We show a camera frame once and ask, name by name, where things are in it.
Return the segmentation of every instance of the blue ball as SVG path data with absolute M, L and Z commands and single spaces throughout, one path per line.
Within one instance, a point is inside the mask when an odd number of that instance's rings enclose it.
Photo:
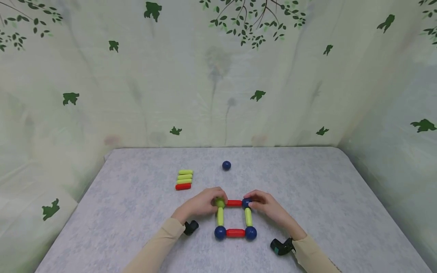
M 229 170 L 231 168 L 231 162 L 229 161 L 223 162 L 222 167 L 225 171 Z
M 241 202 L 243 203 L 242 204 L 243 209 L 245 209 L 245 208 L 249 207 L 249 203 L 252 202 L 252 199 L 244 198 Z
M 254 227 L 247 227 L 246 228 L 246 239 L 248 241 L 255 240 L 257 237 L 257 230 Z
M 214 235 L 217 240 L 219 241 L 223 240 L 224 238 L 226 238 L 226 228 L 221 225 L 216 227 L 214 230 Z

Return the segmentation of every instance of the table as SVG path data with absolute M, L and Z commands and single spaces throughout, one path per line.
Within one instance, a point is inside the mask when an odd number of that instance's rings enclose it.
M 228 160 L 232 167 L 222 170 Z M 177 172 L 194 170 L 190 190 Z M 348 157 L 332 147 L 117 149 L 77 206 L 37 273 L 120 272 L 185 200 L 221 186 L 229 199 L 270 192 L 344 272 L 431 272 Z M 258 237 L 214 238 L 214 215 L 182 235 L 161 272 L 301 272 L 270 242 L 287 235 L 253 212 Z M 241 208 L 225 209 L 227 228 L 245 228 Z

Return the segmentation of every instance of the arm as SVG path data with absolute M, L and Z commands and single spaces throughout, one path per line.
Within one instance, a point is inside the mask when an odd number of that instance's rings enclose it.
M 323 253 L 316 242 L 307 235 L 296 220 L 268 193 L 254 190 L 244 198 L 251 198 L 249 207 L 264 212 L 281 227 L 284 227 L 293 239 L 298 263 L 307 273 L 340 273 L 341 271 Z
M 146 243 L 137 256 L 125 267 L 123 273 L 156 273 L 173 245 L 185 230 L 183 224 L 191 216 L 212 214 L 217 207 L 212 200 L 222 197 L 228 203 L 226 193 L 220 188 L 205 189 L 182 206 L 167 219 L 159 231 Z

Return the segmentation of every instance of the tree branch print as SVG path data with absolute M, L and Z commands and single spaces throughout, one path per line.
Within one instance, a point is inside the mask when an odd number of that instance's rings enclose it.
M 212 1 L 224 2 L 225 6 L 220 10 L 219 6 L 213 6 Z M 267 32 L 270 28 L 274 40 L 284 40 L 283 31 L 287 29 L 284 23 L 281 23 L 280 16 L 277 13 L 278 7 L 283 11 L 284 15 L 291 15 L 296 20 L 294 24 L 295 28 L 300 28 L 305 24 L 306 14 L 296 9 L 299 2 L 294 0 L 292 2 L 286 0 L 284 4 L 280 4 L 277 0 L 200 0 L 199 3 L 203 5 L 203 9 L 211 8 L 214 12 L 217 12 L 217 17 L 210 21 L 209 27 L 220 27 L 220 30 L 226 31 L 227 34 L 233 34 L 241 37 L 241 46 L 247 43 L 251 43 L 252 48 L 258 49 L 259 46 L 266 41 L 264 35 L 254 35 L 254 31 L 264 27 L 264 32 Z M 261 6 L 256 7 L 257 3 L 262 3 Z M 274 20 L 269 22 L 264 20 L 266 11 L 271 13 Z
M 12 9 L 19 14 L 16 17 L 8 17 L 3 18 L 0 12 L 0 20 L 3 28 L 0 29 L 0 50 L 5 52 L 5 48 L 14 46 L 18 51 L 24 50 L 23 43 L 27 38 L 21 36 L 18 32 L 7 32 L 7 29 L 10 27 L 17 28 L 19 22 L 26 22 L 31 24 L 31 28 L 33 28 L 34 34 L 39 34 L 41 38 L 44 36 L 53 36 L 53 34 L 46 28 L 46 22 L 38 19 L 32 18 L 26 13 L 24 13 L 20 8 L 15 6 L 12 0 L 9 0 L 11 5 L 0 0 L 0 4 L 5 6 L 6 8 Z M 16 0 L 21 4 L 24 4 L 25 7 L 30 8 L 32 10 L 42 10 L 43 13 L 51 15 L 53 23 L 62 21 L 62 16 L 57 12 L 57 9 L 54 7 L 46 6 L 42 3 L 35 3 L 35 0 Z

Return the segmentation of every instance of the human hand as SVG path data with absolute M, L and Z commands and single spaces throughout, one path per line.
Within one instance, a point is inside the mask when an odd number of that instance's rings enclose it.
M 204 189 L 201 193 L 178 207 L 171 217 L 179 220 L 181 224 L 184 224 L 190 216 L 215 213 L 218 207 L 215 206 L 214 200 L 217 197 L 223 198 L 225 204 L 228 203 L 228 197 L 222 188 L 214 187 Z
M 262 211 L 279 226 L 287 229 L 294 240 L 306 237 L 305 231 L 299 226 L 296 220 L 268 193 L 260 190 L 253 190 L 243 198 L 251 198 L 249 207 L 257 211 Z

